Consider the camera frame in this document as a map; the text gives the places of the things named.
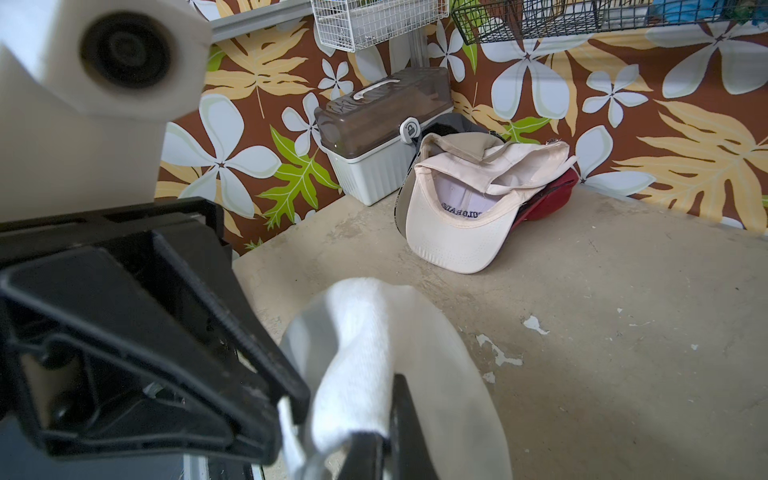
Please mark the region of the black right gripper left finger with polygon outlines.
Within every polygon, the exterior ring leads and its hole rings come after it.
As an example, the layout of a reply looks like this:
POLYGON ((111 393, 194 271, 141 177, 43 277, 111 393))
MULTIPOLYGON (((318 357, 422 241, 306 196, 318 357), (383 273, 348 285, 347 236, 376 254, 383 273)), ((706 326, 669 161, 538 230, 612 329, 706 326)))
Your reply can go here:
POLYGON ((385 439, 375 432, 355 433, 338 480, 382 480, 385 439))

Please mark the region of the red baseball cap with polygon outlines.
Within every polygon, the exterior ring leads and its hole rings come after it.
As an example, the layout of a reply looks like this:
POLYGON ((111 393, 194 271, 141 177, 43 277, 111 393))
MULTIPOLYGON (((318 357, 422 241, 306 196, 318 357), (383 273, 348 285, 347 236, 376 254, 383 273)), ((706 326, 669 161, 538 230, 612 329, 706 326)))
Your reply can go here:
POLYGON ((573 188, 579 183, 578 173, 570 168, 556 180, 525 202, 517 212, 512 229, 525 221, 536 221, 548 217, 563 208, 570 200, 573 188))

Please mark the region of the dark grey baseball cap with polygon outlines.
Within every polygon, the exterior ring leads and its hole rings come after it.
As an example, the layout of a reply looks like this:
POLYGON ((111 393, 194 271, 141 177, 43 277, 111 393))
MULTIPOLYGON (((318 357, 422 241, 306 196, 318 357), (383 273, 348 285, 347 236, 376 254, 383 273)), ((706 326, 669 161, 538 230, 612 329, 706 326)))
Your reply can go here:
POLYGON ((420 136, 416 140, 416 153, 414 154, 409 169, 412 169, 414 164, 417 162, 420 156, 421 143, 426 135, 434 133, 439 136, 446 136, 465 132, 479 132, 487 134, 489 130, 485 127, 476 125, 460 113, 452 112, 439 115, 433 122, 429 123, 427 127, 422 130, 420 136))

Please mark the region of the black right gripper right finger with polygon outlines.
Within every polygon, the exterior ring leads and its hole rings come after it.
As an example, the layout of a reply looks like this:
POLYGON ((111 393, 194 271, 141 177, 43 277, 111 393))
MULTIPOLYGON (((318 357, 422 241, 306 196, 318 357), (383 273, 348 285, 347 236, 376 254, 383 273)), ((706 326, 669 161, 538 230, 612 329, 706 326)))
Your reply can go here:
POLYGON ((389 460, 393 479, 437 480, 415 404, 402 374, 393 382, 390 414, 389 460))

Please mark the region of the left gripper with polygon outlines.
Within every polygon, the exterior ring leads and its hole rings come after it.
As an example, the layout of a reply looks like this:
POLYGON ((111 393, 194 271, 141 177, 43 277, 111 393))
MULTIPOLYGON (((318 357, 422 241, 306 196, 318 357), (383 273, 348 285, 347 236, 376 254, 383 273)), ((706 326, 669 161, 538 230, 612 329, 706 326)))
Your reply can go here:
POLYGON ((151 230, 222 242, 214 203, 153 200, 166 127, 197 104, 210 43, 183 1, 2 3, 1 271, 151 230))

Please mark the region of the white New York baseball cap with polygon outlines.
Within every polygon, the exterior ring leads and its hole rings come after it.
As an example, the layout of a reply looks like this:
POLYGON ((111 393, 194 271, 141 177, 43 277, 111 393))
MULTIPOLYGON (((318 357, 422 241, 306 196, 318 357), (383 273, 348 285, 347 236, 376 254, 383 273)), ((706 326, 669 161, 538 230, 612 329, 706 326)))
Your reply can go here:
POLYGON ((506 436, 481 375, 440 309, 411 286, 350 278, 316 296, 280 347, 310 390, 305 421, 279 403, 294 479, 325 479, 325 460, 358 433, 390 436, 395 377, 405 377, 441 479, 510 479, 506 436))

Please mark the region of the white box with brown lid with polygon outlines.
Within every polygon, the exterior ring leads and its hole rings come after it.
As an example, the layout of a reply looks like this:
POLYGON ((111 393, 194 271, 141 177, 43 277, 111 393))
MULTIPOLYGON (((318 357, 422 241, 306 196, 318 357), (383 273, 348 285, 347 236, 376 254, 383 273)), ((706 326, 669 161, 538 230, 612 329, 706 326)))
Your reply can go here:
POLYGON ((447 69, 409 67, 317 108, 320 149, 343 192, 371 206, 402 186, 423 130, 453 107, 447 69))

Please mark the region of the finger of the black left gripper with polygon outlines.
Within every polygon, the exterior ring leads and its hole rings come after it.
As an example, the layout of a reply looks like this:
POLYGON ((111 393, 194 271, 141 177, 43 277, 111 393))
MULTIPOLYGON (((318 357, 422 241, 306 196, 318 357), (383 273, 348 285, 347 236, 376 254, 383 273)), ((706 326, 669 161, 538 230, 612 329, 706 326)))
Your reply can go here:
POLYGON ((272 463, 278 403, 310 392, 209 230, 151 230, 1 271, 1 371, 27 439, 59 458, 189 452, 272 463))

